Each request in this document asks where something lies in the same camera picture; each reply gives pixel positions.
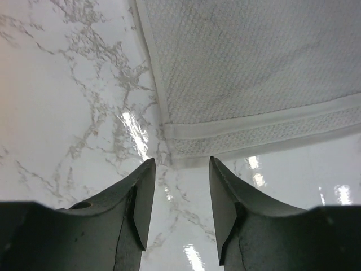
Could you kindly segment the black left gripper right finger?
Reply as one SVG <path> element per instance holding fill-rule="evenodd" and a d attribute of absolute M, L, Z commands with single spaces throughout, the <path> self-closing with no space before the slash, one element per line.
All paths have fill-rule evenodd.
<path fill-rule="evenodd" d="M 220 266 L 225 270 L 359 270 L 360 207 L 305 210 L 272 198 L 209 160 Z"/>

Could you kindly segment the grey terry towel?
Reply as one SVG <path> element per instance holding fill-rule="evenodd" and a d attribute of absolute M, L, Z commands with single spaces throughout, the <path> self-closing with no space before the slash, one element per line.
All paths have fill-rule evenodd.
<path fill-rule="evenodd" d="M 171 164 L 360 132 L 359 1 L 138 1 Z"/>

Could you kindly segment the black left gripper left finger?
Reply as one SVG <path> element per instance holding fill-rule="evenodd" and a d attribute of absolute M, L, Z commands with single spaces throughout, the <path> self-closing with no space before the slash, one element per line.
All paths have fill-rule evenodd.
<path fill-rule="evenodd" d="M 147 248 L 156 163 L 68 209 L 1 203 L 2 270 L 139 270 Z"/>

